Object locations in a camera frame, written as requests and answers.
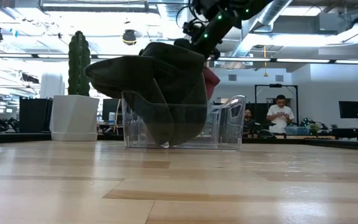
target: pink object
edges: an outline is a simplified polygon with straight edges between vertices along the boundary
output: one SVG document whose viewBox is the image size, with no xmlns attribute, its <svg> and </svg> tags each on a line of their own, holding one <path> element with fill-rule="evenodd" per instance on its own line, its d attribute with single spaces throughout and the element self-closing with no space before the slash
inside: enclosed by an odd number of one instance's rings
<svg viewBox="0 0 358 224">
<path fill-rule="evenodd" d="M 210 100 L 215 87 L 219 84 L 219 82 L 221 82 L 221 80 L 207 67 L 204 67 L 203 75 L 205 80 L 206 96 Z"/>
</svg>

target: potted cactus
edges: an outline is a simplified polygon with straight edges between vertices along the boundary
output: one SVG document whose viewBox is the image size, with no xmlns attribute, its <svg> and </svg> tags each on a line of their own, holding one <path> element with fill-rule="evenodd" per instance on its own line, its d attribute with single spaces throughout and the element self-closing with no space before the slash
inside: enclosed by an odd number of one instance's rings
<svg viewBox="0 0 358 224">
<path fill-rule="evenodd" d="M 89 97 L 90 81 L 84 74 L 91 63 L 89 45 L 77 31 L 68 47 L 68 95 L 53 97 L 52 140 L 95 141 L 99 99 Z"/>
</svg>

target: cactus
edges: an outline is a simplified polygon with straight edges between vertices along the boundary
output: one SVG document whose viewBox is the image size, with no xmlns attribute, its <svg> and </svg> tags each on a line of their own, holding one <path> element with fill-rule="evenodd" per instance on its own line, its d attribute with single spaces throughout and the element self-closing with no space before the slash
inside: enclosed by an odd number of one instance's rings
<svg viewBox="0 0 358 224">
<path fill-rule="evenodd" d="M 84 68 L 91 63 L 91 52 L 81 31 L 75 32 L 68 48 L 68 94 L 89 96 L 90 81 Z"/>
</svg>

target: white planter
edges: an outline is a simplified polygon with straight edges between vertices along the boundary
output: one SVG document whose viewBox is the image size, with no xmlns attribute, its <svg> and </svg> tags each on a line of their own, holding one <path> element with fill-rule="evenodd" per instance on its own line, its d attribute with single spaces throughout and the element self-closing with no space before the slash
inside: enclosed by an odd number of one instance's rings
<svg viewBox="0 0 358 224">
<path fill-rule="evenodd" d="M 96 113 L 99 99 L 54 96 L 50 130 L 53 141 L 96 141 Z"/>
</svg>

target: man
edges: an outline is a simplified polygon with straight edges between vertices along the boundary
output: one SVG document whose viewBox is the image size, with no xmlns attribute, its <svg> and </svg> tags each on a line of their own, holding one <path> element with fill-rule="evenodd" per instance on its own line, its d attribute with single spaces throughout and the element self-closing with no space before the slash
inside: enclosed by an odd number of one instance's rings
<svg viewBox="0 0 358 224">
<path fill-rule="evenodd" d="M 252 128 L 254 127 L 255 124 L 255 120 L 252 119 L 252 113 L 250 110 L 246 110 L 246 113 L 244 115 L 244 129 L 242 134 L 243 135 L 248 135 Z"/>
<path fill-rule="evenodd" d="M 287 126 L 287 123 L 292 123 L 294 118 L 291 108 L 285 106 L 285 96 L 278 95 L 276 105 L 271 106 L 267 112 L 267 119 L 276 124 L 270 127 L 270 131 L 278 134 L 285 133 L 284 128 Z"/>
</svg>

